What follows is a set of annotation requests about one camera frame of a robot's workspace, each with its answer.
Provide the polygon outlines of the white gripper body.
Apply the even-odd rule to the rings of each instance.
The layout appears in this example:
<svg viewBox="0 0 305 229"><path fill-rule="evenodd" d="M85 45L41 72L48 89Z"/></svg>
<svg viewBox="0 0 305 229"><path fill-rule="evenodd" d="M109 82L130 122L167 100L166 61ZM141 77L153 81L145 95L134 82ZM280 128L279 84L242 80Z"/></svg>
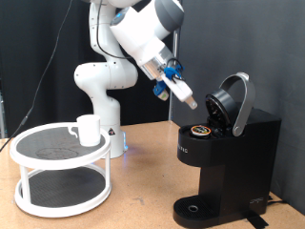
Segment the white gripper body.
<svg viewBox="0 0 305 229"><path fill-rule="evenodd" d="M165 75L162 75L162 80L181 102L193 102L193 91L186 82L180 79L170 80Z"/></svg>

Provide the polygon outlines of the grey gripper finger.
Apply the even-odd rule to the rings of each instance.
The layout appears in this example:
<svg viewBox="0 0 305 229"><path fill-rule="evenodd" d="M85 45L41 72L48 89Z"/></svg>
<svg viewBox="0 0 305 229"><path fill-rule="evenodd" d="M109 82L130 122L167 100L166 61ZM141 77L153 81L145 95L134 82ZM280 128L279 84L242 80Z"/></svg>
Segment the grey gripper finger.
<svg viewBox="0 0 305 229"><path fill-rule="evenodd" d="M194 110L197 108L197 102L193 99L192 96L190 96L187 100L186 103L189 105L189 107Z"/></svg>

